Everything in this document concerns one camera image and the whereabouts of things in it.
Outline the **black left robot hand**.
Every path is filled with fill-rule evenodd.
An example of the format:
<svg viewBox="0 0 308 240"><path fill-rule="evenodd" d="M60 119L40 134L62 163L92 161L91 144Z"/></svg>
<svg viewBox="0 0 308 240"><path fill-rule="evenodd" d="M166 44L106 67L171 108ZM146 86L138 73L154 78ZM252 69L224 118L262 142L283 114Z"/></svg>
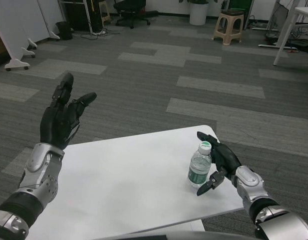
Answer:
<svg viewBox="0 0 308 240"><path fill-rule="evenodd" d="M70 101L74 77L66 73L55 88L52 101L40 123L40 141L64 150L77 133L80 117L97 97L94 92Z"/></svg>

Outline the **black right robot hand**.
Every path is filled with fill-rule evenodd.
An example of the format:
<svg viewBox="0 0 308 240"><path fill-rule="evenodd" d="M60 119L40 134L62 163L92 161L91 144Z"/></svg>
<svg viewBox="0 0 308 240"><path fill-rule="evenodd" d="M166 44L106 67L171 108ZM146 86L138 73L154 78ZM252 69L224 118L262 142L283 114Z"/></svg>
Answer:
<svg viewBox="0 0 308 240"><path fill-rule="evenodd" d="M201 196L210 189L214 190L217 188L225 178L231 180L231 177L235 175L236 169L241 166L241 163L230 148L218 142L215 137L200 131L197 132L197 137L201 141L207 141L211 144L211 159L217 169L216 172L210 175L209 180L198 189L197 196Z"/></svg>

